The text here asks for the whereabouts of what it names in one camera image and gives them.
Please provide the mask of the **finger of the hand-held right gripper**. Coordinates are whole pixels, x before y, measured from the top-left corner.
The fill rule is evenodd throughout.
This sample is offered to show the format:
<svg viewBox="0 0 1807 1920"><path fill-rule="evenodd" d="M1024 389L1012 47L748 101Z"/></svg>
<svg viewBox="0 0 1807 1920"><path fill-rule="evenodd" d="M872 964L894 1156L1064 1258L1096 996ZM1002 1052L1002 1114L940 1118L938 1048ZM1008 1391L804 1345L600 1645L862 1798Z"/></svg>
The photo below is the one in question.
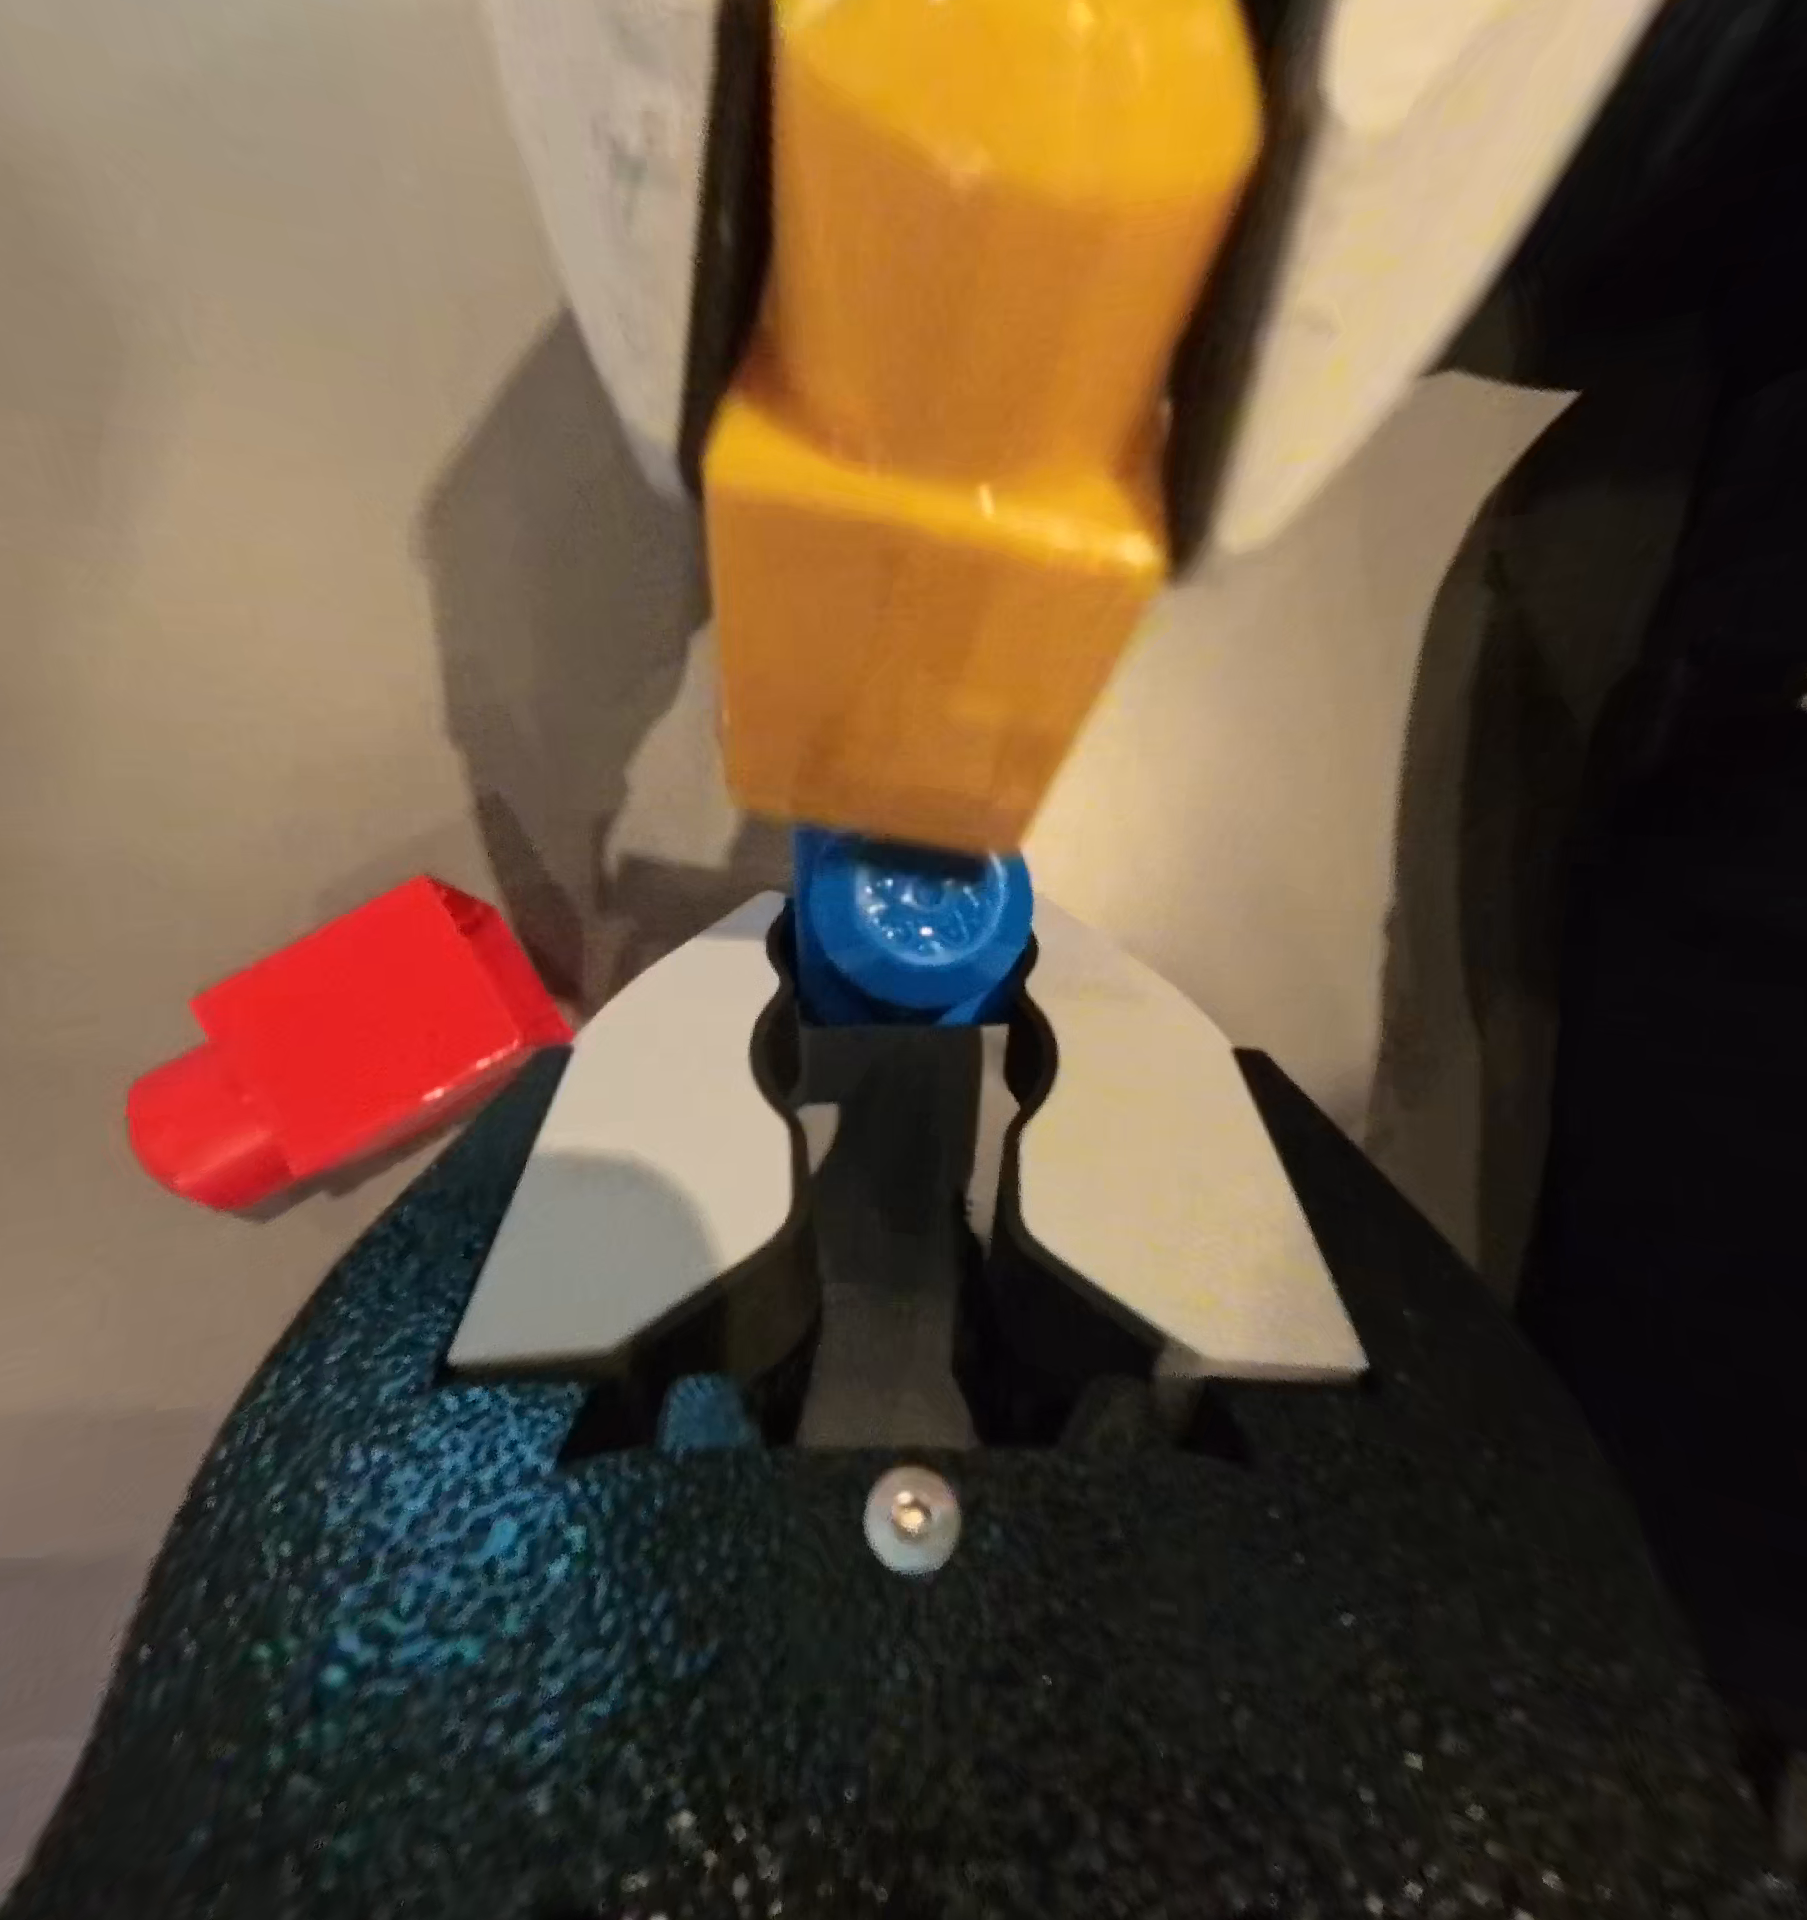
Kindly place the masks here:
<svg viewBox="0 0 1807 1920"><path fill-rule="evenodd" d="M1530 233L1650 3L1250 5L1266 132L1168 382L1170 563L1274 542Z"/></svg>
<svg viewBox="0 0 1807 1920"><path fill-rule="evenodd" d="M770 3L494 3L506 110L584 348L692 501L772 250Z"/></svg>

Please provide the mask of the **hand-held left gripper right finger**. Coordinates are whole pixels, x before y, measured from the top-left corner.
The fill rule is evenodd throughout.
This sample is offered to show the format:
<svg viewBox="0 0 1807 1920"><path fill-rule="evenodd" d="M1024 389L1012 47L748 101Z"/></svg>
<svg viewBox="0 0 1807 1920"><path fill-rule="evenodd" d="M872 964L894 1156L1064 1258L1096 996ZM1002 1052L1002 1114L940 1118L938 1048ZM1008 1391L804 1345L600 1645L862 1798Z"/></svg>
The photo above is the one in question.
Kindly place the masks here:
<svg viewBox="0 0 1807 1920"><path fill-rule="evenodd" d="M1160 1341L1166 1381L1358 1381L1368 1356L1226 1032L1106 933L1036 901L1058 1051L1016 1153L1018 1212Z"/></svg>

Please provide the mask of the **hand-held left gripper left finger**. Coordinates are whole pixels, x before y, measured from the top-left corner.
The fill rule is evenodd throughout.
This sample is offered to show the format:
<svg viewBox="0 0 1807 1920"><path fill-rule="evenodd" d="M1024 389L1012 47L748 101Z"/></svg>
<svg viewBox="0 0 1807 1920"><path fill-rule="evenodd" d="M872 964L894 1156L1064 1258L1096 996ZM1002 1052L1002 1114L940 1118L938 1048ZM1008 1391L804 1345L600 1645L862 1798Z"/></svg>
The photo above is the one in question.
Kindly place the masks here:
<svg viewBox="0 0 1807 1920"><path fill-rule="evenodd" d="M451 1345L461 1376L762 1376L820 1276L788 901L760 892L578 1032Z"/></svg>

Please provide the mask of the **red mega block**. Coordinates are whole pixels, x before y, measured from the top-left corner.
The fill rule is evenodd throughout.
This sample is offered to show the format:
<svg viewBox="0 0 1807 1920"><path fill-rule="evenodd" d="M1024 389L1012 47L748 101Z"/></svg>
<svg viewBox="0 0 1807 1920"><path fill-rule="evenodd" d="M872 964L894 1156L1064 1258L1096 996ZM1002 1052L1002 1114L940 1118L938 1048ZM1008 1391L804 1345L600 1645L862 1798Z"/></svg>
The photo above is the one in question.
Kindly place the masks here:
<svg viewBox="0 0 1807 1920"><path fill-rule="evenodd" d="M193 998L127 1097L163 1189L243 1214L437 1134L574 1035L502 912L413 876Z"/></svg>

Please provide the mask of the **blue mega block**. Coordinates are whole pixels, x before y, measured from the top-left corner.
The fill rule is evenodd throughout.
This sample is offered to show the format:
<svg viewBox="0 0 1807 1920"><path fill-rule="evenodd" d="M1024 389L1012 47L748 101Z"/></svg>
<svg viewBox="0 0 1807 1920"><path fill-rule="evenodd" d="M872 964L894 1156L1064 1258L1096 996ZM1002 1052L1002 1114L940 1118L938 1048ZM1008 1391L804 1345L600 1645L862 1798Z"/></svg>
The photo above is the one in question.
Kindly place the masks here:
<svg viewBox="0 0 1807 1920"><path fill-rule="evenodd" d="M1036 892L1018 854L794 830L794 979L814 1029L982 1029L1010 1019Z"/></svg>

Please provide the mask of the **yellow mega block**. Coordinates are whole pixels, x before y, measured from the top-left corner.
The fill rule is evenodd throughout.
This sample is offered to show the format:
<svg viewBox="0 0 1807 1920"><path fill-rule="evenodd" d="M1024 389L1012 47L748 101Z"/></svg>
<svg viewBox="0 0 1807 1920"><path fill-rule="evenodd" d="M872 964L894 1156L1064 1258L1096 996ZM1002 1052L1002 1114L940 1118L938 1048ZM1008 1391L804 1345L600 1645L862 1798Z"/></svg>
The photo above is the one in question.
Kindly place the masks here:
<svg viewBox="0 0 1807 1920"><path fill-rule="evenodd" d="M1262 132L1242 5L772 5L702 456L738 808L1020 848L1170 575L1170 374Z"/></svg>

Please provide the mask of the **person's black printed sweatshirt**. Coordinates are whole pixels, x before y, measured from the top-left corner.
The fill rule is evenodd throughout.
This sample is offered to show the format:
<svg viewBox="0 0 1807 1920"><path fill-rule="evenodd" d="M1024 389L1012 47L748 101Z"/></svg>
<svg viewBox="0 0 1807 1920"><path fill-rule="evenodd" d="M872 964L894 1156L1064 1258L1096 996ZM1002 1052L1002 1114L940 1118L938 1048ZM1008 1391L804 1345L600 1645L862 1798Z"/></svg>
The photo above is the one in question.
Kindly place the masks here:
<svg viewBox="0 0 1807 1920"><path fill-rule="evenodd" d="M1807 3L1660 5L1438 373L1566 395L1434 606L1378 1145L1460 1182L1807 1770Z"/></svg>

